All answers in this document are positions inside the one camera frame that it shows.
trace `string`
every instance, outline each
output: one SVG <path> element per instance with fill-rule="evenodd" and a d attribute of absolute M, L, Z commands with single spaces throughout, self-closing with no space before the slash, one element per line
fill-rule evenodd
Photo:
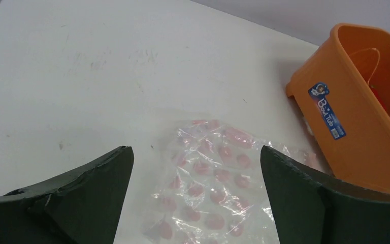
<path fill-rule="evenodd" d="M 370 77 L 369 77 L 368 80 L 367 80 L 367 85 L 370 86 L 370 80 L 371 80 L 371 78 L 373 77 L 374 72 L 376 71 L 377 67 L 379 66 L 379 62 L 380 62 L 380 52 L 379 52 L 379 50 L 377 50 L 377 48 L 374 48 L 374 47 L 365 48 L 365 49 L 361 49 L 361 50 L 359 50 L 359 51 L 356 51 L 356 52 L 353 52 L 353 53 L 349 54 L 349 57 L 351 57 L 352 55 L 355 55 L 355 54 L 357 54 L 357 53 L 360 53 L 360 52 L 363 52 L 363 51 L 368 51 L 368 50 L 374 50 L 374 51 L 376 51 L 376 53 L 377 53 L 377 62 L 376 62 L 376 66 L 374 67 L 373 72 L 371 73 Z"/>

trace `pink gummy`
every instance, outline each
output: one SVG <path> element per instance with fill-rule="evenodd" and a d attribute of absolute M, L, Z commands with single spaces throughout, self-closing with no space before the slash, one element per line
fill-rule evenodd
<path fill-rule="evenodd" d="M 250 177 L 246 175 L 237 174 L 234 178 L 235 184 L 240 188 L 248 188 L 250 186 Z"/>
<path fill-rule="evenodd" d="M 243 169 L 247 169 L 250 167 L 250 164 L 252 161 L 246 154 L 241 154 L 237 156 L 237 163 L 242 167 Z"/>
<path fill-rule="evenodd" d="M 171 159 L 176 162 L 178 167 L 183 167 L 187 163 L 186 159 L 184 158 L 184 154 L 179 154 L 177 156 L 173 155 Z"/>
<path fill-rule="evenodd" d="M 228 128 L 225 131 L 225 137 L 233 144 L 244 149 L 252 147 L 253 139 L 246 133 L 239 131 L 235 128 Z"/>
<path fill-rule="evenodd" d="M 225 225 L 225 219 L 218 213 L 210 213 L 204 223 L 211 230 L 220 230 Z"/>
<path fill-rule="evenodd" d="M 171 197 L 162 197 L 160 198 L 160 208 L 162 211 L 174 212 L 177 209 L 177 204 Z"/>
<path fill-rule="evenodd" d="M 219 244 L 219 243 L 214 239 L 209 239 L 206 241 L 206 244 Z"/>
<path fill-rule="evenodd" d="M 229 230 L 230 230 L 230 234 L 234 237 L 238 237 L 240 236 L 241 234 L 243 234 L 243 229 L 244 229 L 244 226 L 242 223 L 240 222 L 237 222 L 237 221 L 231 221 L 229 226 L 228 226 Z"/>
<path fill-rule="evenodd" d="M 231 153 L 231 149 L 227 146 L 221 147 L 219 149 L 219 156 L 222 159 L 222 161 L 227 164 L 232 160 L 233 157 Z"/>
<path fill-rule="evenodd" d="M 194 210 L 191 206 L 185 206 L 182 211 L 183 214 L 190 221 L 198 221 L 201 219 L 201 213 L 199 211 Z"/>
<path fill-rule="evenodd" d="M 171 239 L 173 237 L 173 230 L 171 229 L 170 224 L 168 224 L 165 221 L 162 221 L 159 224 L 159 229 L 160 229 L 160 236 L 164 239 Z"/>
<path fill-rule="evenodd" d="M 210 120 L 208 121 L 207 123 L 207 128 L 209 130 L 216 130 L 217 128 L 220 127 L 220 122 L 217 120 L 217 119 L 214 119 L 214 120 Z"/>
<path fill-rule="evenodd" d="M 249 201 L 243 197 L 237 197 L 234 199 L 234 206 L 239 210 L 244 211 L 249 207 Z"/>
<path fill-rule="evenodd" d="M 221 204 L 225 200 L 226 194 L 220 190 L 210 192 L 210 200 L 215 204 Z"/>
<path fill-rule="evenodd" d="M 202 125 L 202 124 L 205 124 L 207 122 L 207 120 L 192 120 L 192 124 L 193 125 Z"/>
<path fill-rule="evenodd" d="M 192 183 L 192 184 L 190 184 L 189 189 L 187 190 L 187 193 L 191 197 L 198 197 L 204 193 L 204 188 L 200 184 Z"/>
<path fill-rule="evenodd" d="M 231 173 L 225 169 L 216 169 L 214 176 L 220 182 L 226 182 L 231 178 Z"/>
<path fill-rule="evenodd" d="M 198 161 L 193 165 L 193 170 L 200 175 L 205 175 L 209 172 L 210 167 L 207 163 Z"/>
<path fill-rule="evenodd" d="M 177 233 L 176 239 L 177 239 L 177 241 L 181 241 L 182 244 L 199 243 L 199 242 L 197 242 L 197 237 L 195 236 L 195 234 L 193 232 L 186 233 L 183 231 L 179 231 Z"/>
<path fill-rule="evenodd" d="M 169 188 L 178 189 L 180 188 L 180 185 L 181 185 L 180 177 L 176 175 L 176 177 L 174 177 L 173 181 L 170 183 Z"/>

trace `sticker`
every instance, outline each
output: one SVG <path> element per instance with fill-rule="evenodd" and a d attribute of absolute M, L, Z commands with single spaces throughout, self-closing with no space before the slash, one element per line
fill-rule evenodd
<path fill-rule="evenodd" d="M 320 114 L 322 115 L 323 121 L 328 127 L 334 140 L 338 140 L 346 136 L 344 128 L 340 124 L 339 119 L 334 113 L 331 105 L 327 101 L 327 95 L 330 94 L 328 86 L 324 83 L 317 83 L 309 89 L 310 97 L 315 101 Z"/>

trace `white surface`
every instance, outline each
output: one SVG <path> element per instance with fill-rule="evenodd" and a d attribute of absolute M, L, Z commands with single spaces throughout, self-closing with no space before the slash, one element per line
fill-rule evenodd
<path fill-rule="evenodd" d="M 390 0 L 193 0 L 317 45 L 335 24 L 390 32 Z"/>
<path fill-rule="evenodd" d="M 310 148 L 284 84 L 315 50 L 189 0 L 2 1 L 0 195 L 130 145 L 116 243 L 143 243 L 163 128 L 214 117 Z"/>

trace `pink candy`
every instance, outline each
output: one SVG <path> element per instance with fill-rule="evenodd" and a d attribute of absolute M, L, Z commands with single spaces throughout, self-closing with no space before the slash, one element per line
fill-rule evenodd
<path fill-rule="evenodd" d="M 194 125 L 204 125 L 208 130 L 216 130 L 220 127 L 220 122 L 216 119 L 214 120 L 193 120 L 192 124 Z"/>
<path fill-rule="evenodd" d="M 194 210 L 191 206 L 186 206 L 182 210 L 183 214 L 190 221 L 198 221 L 201 219 L 201 213 Z"/>
<path fill-rule="evenodd" d="M 250 177 L 242 174 L 237 174 L 234 178 L 235 184 L 240 188 L 248 188 L 250 186 Z"/>
<path fill-rule="evenodd" d="M 197 238 L 195 237 L 195 234 L 193 232 L 183 232 L 179 231 L 176 234 L 176 239 L 179 241 L 181 244 L 198 244 Z"/>
<path fill-rule="evenodd" d="M 246 154 L 240 154 L 237 156 L 237 163 L 242 167 L 243 169 L 247 169 L 250 167 L 250 164 L 252 161 Z"/>
<path fill-rule="evenodd" d="M 181 186 L 180 177 L 176 175 L 173 179 L 173 181 L 168 185 L 170 189 L 178 189 Z"/>
<path fill-rule="evenodd" d="M 170 224 L 168 224 L 165 221 L 162 221 L 159 224 L 159 231 L 160 231 L 160 236 L 164 239 L 171 239 L 173 237 L 173 230 L 171 229 Z"/>
<path fill-rule="evenodd" d="M 225 169 L 216 169 L 214 176 L 220 182 L 226 182 L 231 178 L 231 173 Z"/>
<path fill-rule="evenodd" d="M 237 221 L 231 221 L 228 225 L 228 229 L 230 231 L 230 234 L 234 237 L 238 237 L 241 234 L 243 234 L 243 223 L 237 222 Z"/>
<path fill-rule="evenodd" d="M 162 211 L 174 212 L 177 209 L 176 201 L 171 197 L 162 197 L 159 199 L 159 205 Z"/>
<path fill-rule="evenodd" d="M 191 183 L 189 186 L 189 189 L 187 190 L 187 193 L 191 197 L 198 197 L 204 193 L 204 188 L 202 185 L 200 185 L 198 183 Z"/>
<path fill-rule="evenodd" d="M 210 200 L 215 204 L 221 204 L 225 201 L 226 194 L 220 190 L 213 190 L 210 192 Z"/>
<path fill-rule="evenodd" d="M 220 230 L 225 225 L 225 219 L 218 213 L 210 213 L 204 223 L 211 230 Z"/>
<path fill-rule="evenodd" d="M 244 149 L 252 148 L 253 138 L 235 128 L 228 128 L 225 131 L 225 137 L 235 146 L 239 146 Z"/>
<path fill-rule="evenodd" d="M 248 209 L 250 204 L 249 201 L 247 201 L 245 198 L 237 197 L 236 199 L 234 199 L 234 206 L 240 211 L 245 211 Z"/>
<path fill-rule="evenodd" d="M 231 149 L 227 146 L 223 146 L 219 149 L 219 156 L 225 164 L 229 164 L 233 159 Z"/>
<path fill-rule="evenodd" d="M 214 239 L 209 239 L 205 242 L 206 244 L 219 244 L 216 240 Z"/>

